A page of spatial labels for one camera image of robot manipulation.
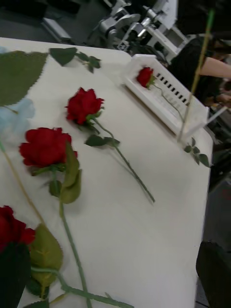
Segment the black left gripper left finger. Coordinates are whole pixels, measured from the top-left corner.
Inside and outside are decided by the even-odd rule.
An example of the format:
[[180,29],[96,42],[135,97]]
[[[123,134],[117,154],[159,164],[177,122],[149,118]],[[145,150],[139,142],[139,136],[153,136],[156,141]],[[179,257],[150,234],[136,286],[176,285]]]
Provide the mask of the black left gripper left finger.
[[10,243],[0,253],[0,307],[16,308],[30,279],[30,252],[25,244]]

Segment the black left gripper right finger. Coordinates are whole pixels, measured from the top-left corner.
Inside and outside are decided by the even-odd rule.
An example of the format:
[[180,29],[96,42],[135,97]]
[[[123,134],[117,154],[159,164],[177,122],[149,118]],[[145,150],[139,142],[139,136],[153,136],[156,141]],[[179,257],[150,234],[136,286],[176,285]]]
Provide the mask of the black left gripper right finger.
[[201,242],[196,272],[211,308],[231,307],[231,253],[217,243]]

